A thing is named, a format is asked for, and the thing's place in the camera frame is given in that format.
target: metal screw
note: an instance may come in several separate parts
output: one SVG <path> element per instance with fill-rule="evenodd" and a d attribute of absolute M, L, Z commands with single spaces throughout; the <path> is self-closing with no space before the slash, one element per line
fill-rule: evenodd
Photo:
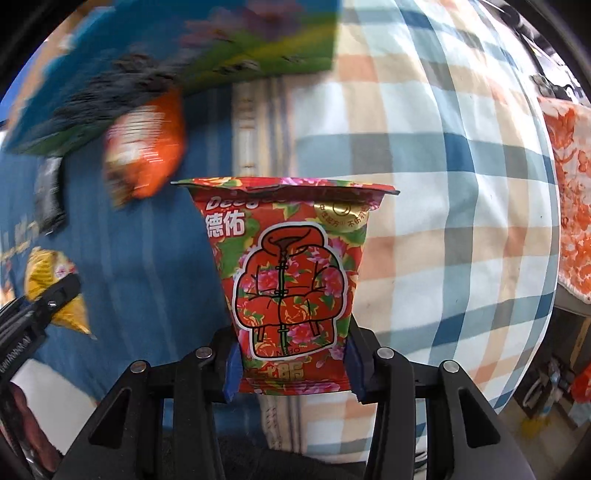
<path fill-rule="evenodd" d="M 195 350 L 195 356 L 197 358 L 205 359 L 209 358 L 213 355 L 213 350 L 210 349 L 208 346 L 202 346 Z"/>
<path fill-rule="evenodd" d="M 140 374 L 141 372 L 146 370 L 146 368 L 148 368 L 148 364 L 143 360 L 137 360 L 136 362 L 131 364 L 131 367 L 129 367 L 131 373 L 133 374 Z"/>
<path fill-rule="evenodd" d="M 446 372 L 450 372 L 451 374 L 455 374 L 460 371 L 460 365 L 458 365 L 457 362 L 454 362 L 453 360 L 445 360 L 443 362 L 443 369 Z"/>
<path fill-rule="evenodd" d="M 378 357 L 388 359 L 394 358 L 394 350 L 392 350 L 389 346 L 383 346 L 378 348 Z"/>

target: gold snack bag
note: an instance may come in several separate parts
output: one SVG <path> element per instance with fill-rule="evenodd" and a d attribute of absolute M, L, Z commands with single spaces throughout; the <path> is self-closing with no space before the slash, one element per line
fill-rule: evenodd
<path fill-rule="evenodd" d="M 30 301 L 69 273 L 75 273 L 76 266 L 62 252 L 33 248 L 25 271 L 25 295 Z M 82 294 L 57 312 L 51 321 L 54 325 L 67 327 L 91 335 L 86 305 Z"/>

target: black clamp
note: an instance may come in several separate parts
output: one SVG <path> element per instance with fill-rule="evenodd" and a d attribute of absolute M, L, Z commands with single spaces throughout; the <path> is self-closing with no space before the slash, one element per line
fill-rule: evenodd
<path fill-rule="evenodd" d="M 426 399 L 427 480 L 534 480 L 511 434 L 456 362 L 412 363 L 352 318 L 345 367 L 358 400 L 378 404 L 366 480 L 413 478 L 416 398 Z M 166 398 L 174 399 L 174 478 L 223 480 L 212 403 L 230 402 L 241 379 L 231 327 L 179 362 L 132 363 L 82 428 L 54 480 L 162 478 Z M 0 441 L 0 462 L 2 451 Z M 27 475 L 15 478 L 33 478 Z"/>
<path fill-rule="evenodd" d="M 535 480 L 512 435 L 457 362 L 410 362 L 352 318 L 345 366 L 358 400 L 378 404 L 365 480 L 413 478 L 416 398 L 426 400 L 427 480 Z"/>

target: orange snack bag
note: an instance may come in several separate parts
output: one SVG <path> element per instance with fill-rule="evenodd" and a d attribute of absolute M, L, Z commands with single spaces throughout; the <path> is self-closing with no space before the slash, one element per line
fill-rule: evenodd
<path fill-rule="evenodd" d="M 105 176 L 115 206 L 158 193 L 185 150 L 178 90 L 123 115 L 106 134 Z"/>

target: orange floral cloth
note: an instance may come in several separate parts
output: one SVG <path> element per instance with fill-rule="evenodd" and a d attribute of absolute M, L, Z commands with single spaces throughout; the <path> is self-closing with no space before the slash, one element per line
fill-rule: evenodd
<path fill-rule="evenodd" d="M 556 98 L 538 100 L 560 190 L 558 282 L 591 304 L 591 109 Z"/>

